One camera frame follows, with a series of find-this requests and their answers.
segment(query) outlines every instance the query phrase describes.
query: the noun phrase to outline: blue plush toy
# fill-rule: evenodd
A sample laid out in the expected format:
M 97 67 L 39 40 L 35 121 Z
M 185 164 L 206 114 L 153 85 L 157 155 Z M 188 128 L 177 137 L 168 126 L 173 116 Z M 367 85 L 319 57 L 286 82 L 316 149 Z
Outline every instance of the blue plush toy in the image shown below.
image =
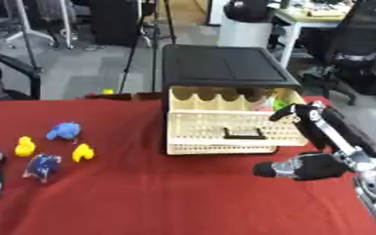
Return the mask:
M 60 163 L 60 156 L 39 154 L 28 163 L 28 167 L 24 172 L 23 177 L 37 177 L 43 184 L 45 184 L 47 183 L 50 174 L 58 170 Z
M 52 130 L 47 134 L 48 140 L 54 140 L 57 137 L 73 140 L 77 138 L 80 134 L 81 127 L 78 123 L 75 122 L 61 122 L 59 125 L 56 125 Z

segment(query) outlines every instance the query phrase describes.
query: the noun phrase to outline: table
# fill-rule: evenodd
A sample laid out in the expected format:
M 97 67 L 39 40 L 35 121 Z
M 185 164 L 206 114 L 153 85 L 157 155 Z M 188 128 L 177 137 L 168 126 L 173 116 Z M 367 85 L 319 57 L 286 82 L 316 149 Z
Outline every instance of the table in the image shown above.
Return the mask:
M 62 121 L 83 126 L 79 143 L 97 156 L 73 162 L 70 141 L 46 140 Z M 0 198 L 0 235 L 376 235 L 351 175 L 317 182 L 253 177 L 275 155 L 167 157 L 160 153 L 160 102 L 0 102 L 0 151 L 9 154 Z M 63 156 L 47 185 L 21 175 L 29 158 L 12 154 L 27 135 L 37 152 Z
M 274 15 L 291 25 L 291 32 L 281 56 L 281 65 L 286 68 L 291 59 L 293 46 L 299 38 L 301 28 L 334 28 L 344 17 L 309 17 L 302 9 L 275 9 Z

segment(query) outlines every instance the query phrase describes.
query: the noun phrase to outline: white basket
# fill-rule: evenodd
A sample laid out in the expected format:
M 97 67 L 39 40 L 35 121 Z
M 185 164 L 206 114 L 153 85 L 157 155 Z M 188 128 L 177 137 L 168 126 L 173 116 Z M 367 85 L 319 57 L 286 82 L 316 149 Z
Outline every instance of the white basket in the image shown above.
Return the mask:
M 168 154 L 269 153 L 277 146 L 307 143 L 293 124 L 295 117 L 270 122 L 272 111 L 252 111 L 254 102 L 232 91 L 173 87 L 168 113 Z M 304 102 L 295 91 L 288 90 L 286 95 L 292 103 Z

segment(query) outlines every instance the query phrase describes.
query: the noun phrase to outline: black handle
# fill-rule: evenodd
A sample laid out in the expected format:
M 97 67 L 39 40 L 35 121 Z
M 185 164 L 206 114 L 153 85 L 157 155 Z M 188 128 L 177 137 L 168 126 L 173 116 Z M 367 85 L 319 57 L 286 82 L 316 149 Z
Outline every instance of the black handle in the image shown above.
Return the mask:
M 262 133 L 261 129 L 255 129 L 257 132 L 256 136 L 250 136 L 250 135 L 231 135 L 229 134 L 228 128 L 223 128 L 224 130 L 224 139 L 225 140 L 266 140 L 267 137 Z

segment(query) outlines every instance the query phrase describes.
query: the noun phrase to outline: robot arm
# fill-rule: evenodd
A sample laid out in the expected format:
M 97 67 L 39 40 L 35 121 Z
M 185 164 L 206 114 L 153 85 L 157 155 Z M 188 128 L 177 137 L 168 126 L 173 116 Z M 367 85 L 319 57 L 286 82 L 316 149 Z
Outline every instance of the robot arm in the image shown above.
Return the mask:
M 351 171 L 355 173 L 357 197 L 376 218 L 376 151 L 367 138 L 347 125 L 335 110 L 324 107 L 321 102 L 292 104 L 272 115 L 271 121 L 289 115 L 299 117 L 296 127 L 319 150 L 329 146 L 332 153 L 305 153 L 288 162 L 263 162 L 254 167 L 254 174 L 315 180 L 339 177 Z

